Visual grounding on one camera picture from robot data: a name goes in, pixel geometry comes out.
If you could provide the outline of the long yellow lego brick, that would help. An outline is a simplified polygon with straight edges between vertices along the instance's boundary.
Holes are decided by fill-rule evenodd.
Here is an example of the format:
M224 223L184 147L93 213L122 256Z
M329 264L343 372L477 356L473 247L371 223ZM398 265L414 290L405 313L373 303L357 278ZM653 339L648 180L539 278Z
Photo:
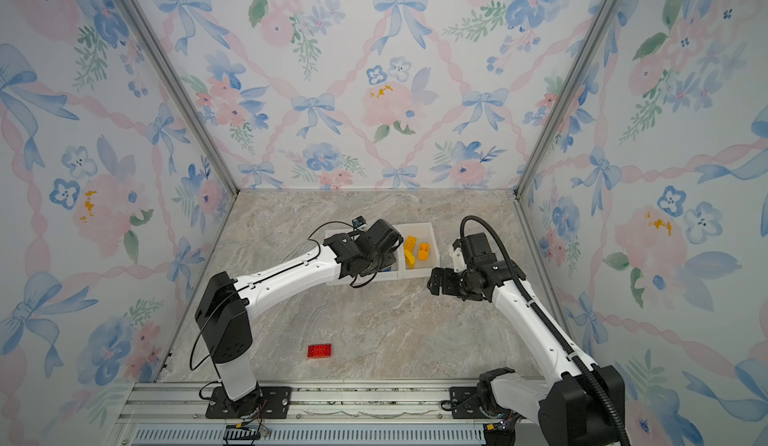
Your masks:
M413 252L416 246L417 246L417 238L414 236L408 236L408 238L406 238L404 243L404 250Z

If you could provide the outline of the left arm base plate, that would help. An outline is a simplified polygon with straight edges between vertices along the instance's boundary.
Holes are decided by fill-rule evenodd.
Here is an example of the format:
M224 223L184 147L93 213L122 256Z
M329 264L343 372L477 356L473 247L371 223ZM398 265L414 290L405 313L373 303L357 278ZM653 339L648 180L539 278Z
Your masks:
M230 399L223 386L213 389L205 413L207 419L286 419L293 389L258 386L239 400Z

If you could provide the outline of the red lego brick front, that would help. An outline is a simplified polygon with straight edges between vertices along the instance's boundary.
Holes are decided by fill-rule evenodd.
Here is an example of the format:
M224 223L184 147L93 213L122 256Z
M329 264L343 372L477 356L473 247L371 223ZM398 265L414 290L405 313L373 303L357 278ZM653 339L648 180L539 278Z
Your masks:
M333 348L330 343L311 344L307 348L307 357L310 359L329 358L333 354Z

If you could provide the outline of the white three-compartment bin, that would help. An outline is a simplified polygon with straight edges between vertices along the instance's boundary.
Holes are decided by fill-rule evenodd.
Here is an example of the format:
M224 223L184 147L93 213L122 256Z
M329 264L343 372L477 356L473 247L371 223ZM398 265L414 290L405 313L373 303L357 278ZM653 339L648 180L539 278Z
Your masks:
M393 225L385 219L326 232L321 257L338 267L332 283L353 288L376 281L426 278L440 265L431 224Z

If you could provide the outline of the yellow curved lego piece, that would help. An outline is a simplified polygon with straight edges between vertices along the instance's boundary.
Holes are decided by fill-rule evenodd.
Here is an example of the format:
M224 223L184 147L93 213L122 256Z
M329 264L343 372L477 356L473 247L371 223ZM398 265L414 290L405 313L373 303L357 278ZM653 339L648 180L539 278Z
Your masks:
M413 255L413 253L410 250L404 250L404 258L406 267L408 269L413 269L415 267L416 258Z

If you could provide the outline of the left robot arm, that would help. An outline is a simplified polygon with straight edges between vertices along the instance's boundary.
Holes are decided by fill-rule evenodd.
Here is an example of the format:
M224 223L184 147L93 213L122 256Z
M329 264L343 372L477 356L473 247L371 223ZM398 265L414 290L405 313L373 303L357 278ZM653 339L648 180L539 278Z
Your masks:
M344 278L351 279L352 288L364 287L396 262L404 237L390 222L378 219L365 226L358 217L346 226L324 240L315 237L319 229L312 231L309 251L271 268L237 277L222 271L209 279L194 313L195 341L205 344L227 399L242 400L258 389L249 356L252 323L259 316L312 287Z

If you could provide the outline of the yellow printed lego piece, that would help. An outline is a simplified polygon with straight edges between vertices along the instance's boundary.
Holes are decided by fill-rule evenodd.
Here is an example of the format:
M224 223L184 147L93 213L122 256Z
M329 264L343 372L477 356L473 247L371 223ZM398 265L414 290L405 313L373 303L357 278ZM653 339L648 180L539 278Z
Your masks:
M417 250L417 258L420 261L427 261L430 255L430 244L427 242L420 242Z

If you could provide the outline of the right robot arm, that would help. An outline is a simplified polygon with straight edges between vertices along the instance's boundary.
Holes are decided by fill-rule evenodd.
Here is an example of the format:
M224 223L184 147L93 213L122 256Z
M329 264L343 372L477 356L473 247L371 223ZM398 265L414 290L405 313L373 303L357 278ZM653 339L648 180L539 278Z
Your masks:
M453 391L442 408L453 417L488 419L486 431L512 432L518 421L538 425L550 445L626 445L625 383L567 335L512 260L496 255L483 233L458 238L453 265L433 269L433 295L487 301L510 321L542 374L528 380L510 367L480 375L476 390Z

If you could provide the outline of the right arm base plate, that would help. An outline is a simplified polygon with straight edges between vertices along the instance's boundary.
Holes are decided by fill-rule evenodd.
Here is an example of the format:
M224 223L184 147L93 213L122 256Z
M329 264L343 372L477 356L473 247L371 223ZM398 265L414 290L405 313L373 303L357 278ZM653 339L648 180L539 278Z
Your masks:
M522 420L525 416L510 409L492 412L485 407L476 386L454 386L449 388L449 397L440 402L440 408L451 414L453 419L473 419L491 422L504 422L511 419Z

